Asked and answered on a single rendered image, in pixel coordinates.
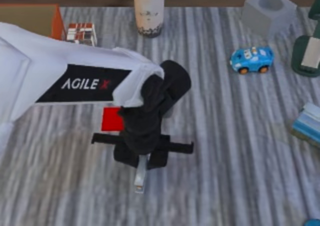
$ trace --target gray cube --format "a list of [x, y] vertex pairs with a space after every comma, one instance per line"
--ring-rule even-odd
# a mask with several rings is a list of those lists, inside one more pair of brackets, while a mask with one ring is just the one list
[[241, 21], [256, 34], [269, 38], [289, 27], [296, 9], [290, 0], [246, 0]]

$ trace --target tabletop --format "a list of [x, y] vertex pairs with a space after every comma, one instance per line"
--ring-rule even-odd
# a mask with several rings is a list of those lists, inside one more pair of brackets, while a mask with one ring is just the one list
[[[135, 169], [111, 145], [90, 144], [101, 105], [34, 106], [15, 125], [0, 161], [1, 226], [300, 226], [320, 215], [320, 152], [290, 134], [320, 80], [290, 67], [295, 39], [312, 35], [308, 8], [274, 39], [239, 21], [240, 8], [166, 8], [162, 34], [137, 34], [130, 7], [62, 8], [66, 25], [93, 22], [98, 46], [124, 47], [189, 72], [192, 89], [162, 130], [192, 155], [172, 153], [149, 172], [143, 195]], [[268, 73], [239, 75], [234, 50], [269, 45]]]

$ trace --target plaid cube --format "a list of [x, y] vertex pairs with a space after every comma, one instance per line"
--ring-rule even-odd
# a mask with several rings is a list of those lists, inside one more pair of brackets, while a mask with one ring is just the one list
[[70, 23], [66, 41], [76, 44], [97, 46], [97, 36], [93, 23]]

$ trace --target brown cardboard box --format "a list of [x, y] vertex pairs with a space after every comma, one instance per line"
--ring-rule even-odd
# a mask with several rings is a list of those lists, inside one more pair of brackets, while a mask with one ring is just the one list
[[0, 4], [0, 22], [14, 24], [56, 40], [66, 39], [57, 4]]

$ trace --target cup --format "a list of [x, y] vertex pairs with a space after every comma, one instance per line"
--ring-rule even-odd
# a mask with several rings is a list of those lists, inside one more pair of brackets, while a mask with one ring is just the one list
[[135, 22], [139, 34], [154, 38], [164, 24], [165, 0], [134, 0]]

